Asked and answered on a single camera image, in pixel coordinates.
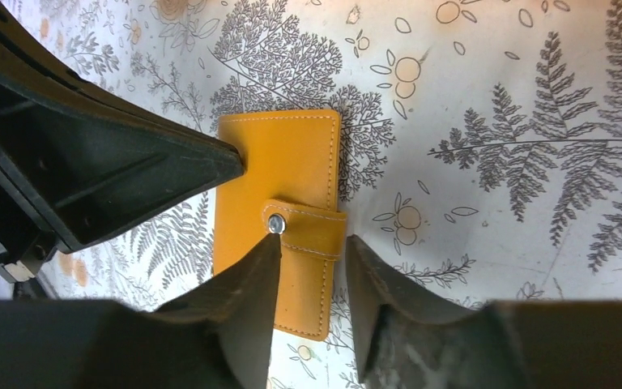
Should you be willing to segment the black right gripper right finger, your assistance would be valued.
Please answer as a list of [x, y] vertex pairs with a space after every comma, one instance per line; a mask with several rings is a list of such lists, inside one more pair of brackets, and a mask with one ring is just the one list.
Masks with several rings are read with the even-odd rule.
[[622, 301], [492, 301], [425, 289], [346, 243], [359, 380], [368, 388], [622, 388]]

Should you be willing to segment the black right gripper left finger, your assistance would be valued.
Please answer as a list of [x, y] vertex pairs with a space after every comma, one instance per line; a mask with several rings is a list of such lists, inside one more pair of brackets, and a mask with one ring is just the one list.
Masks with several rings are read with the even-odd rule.
[[264, 388], [281, 257], [270, 233], [153, 312], [0, 300], [0, 388]]

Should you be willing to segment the yellow leather card holder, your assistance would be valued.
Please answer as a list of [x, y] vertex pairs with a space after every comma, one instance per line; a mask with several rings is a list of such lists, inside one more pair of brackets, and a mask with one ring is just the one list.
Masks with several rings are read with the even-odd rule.
[[347, 215], [339, 210], [339, 114], [332, 109], [223, 116], [219, 138], [244, 174], [217, 187], [213, 271], [236, 263], [284, 221], [275, 328], [309, 340], [329, 333], [334, 265]]

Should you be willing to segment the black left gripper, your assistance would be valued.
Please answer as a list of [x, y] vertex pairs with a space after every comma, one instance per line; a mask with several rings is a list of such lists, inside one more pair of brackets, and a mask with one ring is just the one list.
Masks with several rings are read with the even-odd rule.
[[243, 174], [236, 149], [79, 77], [0, 11], [0, 275], [107, 241]]

